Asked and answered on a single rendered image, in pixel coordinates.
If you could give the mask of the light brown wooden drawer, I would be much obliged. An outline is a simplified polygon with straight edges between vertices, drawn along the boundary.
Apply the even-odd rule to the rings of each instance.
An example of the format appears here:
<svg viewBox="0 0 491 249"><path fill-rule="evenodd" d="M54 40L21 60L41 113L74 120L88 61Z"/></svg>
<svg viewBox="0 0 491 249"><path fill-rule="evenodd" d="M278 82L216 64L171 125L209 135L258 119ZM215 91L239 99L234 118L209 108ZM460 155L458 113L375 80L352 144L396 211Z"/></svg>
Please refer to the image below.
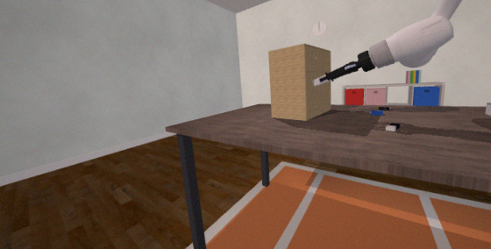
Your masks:
<svg viewBox="0 0 491 249"><path fill-rule="evenodd" d="M306 72L306 95L320 92L320 85L313 86L312 80L319 77L317 72Z"/></svg>
<svg viewBox="0 0 491 249"><path fill-rule="evenodd" d="M325 73L320 73L320 76L325 75ZM331 81L323 83L320 85L320 92L331 90Z"/></svg>
<svg viewBox="0 0 491 249"><path fill-rule="evenodd" d="M306 70L319 70L319 50L306 46L305 61Z"/></svg>
<svg viewBox="0 0 491 249"><path fill-rule="evenodd" d="M331 53L320 50L320 70L331 71Z"/></svg>
<svg viewBox="0 0 491 249"><path fill-rule="evenodd" d="M327 111L330 108L331 108L331 92L320 93L320 113Z"/></svg>
<svg viewBox="0 0 491 249"><path fill-rule="evenodd" d="M320 114L320 95L307 96L307 119Z"/></svg>

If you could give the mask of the light wooden chest of drawers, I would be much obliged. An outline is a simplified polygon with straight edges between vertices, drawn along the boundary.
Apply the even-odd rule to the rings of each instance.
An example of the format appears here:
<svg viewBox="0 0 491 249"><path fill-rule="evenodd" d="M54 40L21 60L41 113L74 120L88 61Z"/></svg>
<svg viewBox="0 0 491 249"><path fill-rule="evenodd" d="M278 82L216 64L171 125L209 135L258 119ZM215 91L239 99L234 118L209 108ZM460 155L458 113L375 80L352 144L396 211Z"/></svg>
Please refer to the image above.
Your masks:
<svg viewBox="0 0 491 249"><path fill-rule="evenodd" d="M319 50L319 70L306 70L305 47ZM268 52L272 117L307 121L306 96L320 95L330 90L306 95L306 72L320 70L320 50L329 50L301 44Z"/></svg>

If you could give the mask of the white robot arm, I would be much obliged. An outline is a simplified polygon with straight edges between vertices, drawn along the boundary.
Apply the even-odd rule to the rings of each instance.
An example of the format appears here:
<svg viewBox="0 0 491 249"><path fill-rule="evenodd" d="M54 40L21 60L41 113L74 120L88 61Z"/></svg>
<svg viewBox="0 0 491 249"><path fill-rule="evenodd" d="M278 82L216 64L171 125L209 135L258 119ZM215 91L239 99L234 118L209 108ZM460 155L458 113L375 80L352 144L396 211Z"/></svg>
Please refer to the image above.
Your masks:
<svg viewBox="0 0 491 249"><path fill-rule="evenodd" d="M427 64L437 50L453 38L450 18L461 1L440 0L430 18L409 25L370 46L368 54L374 66L381 68L398 61L408 68Z"/></svg>

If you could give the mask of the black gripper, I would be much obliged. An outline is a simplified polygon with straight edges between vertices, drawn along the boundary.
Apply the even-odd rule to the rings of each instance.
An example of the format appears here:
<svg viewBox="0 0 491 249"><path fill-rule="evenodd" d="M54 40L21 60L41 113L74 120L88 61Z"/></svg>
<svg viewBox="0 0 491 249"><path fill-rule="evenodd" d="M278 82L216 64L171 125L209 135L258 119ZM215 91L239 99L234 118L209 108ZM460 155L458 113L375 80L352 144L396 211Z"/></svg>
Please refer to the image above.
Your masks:
<svg viewBox="0 0 491 249"><path fill-rule="evenodd" d="M358 54L358 61L352 61L347 63L341 68L338 68L336 70L331 71L330 73L325 73L324 76L321 76L317 78L316 80L313 80L312 83L314 86L319 86L323 83L332 81L333 79L339 78L342 74L350 74L351 72L356 72L359 71L359 68L362 68L365 72L370 71L372 69L375 69L374 64L371 61L371 58L369 57L368 51L365 51L363 53ZM350 65L349 65L350 64ZM352 69L352 70L351 70ZM334 78L337 76L336 78Z"/></svg>

